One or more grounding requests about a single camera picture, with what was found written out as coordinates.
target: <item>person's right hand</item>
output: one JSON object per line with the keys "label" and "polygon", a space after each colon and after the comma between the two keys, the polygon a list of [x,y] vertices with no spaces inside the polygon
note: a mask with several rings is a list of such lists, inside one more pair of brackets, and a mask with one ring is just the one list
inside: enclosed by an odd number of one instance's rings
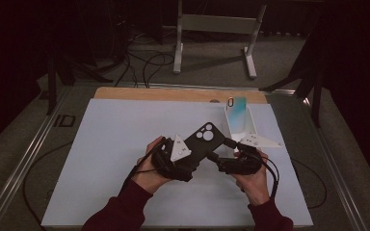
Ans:
{"label": "person's right hand", "polygon": [[[262,157],[267,158],[268,155],[260,152]],[[253,206],[261,205],[269,201],[269,190],[267,189],[266,167],[262,165],[256,174],[238,175],[231,174],[236,179],[236,185],[246,194],[249,203]]]}

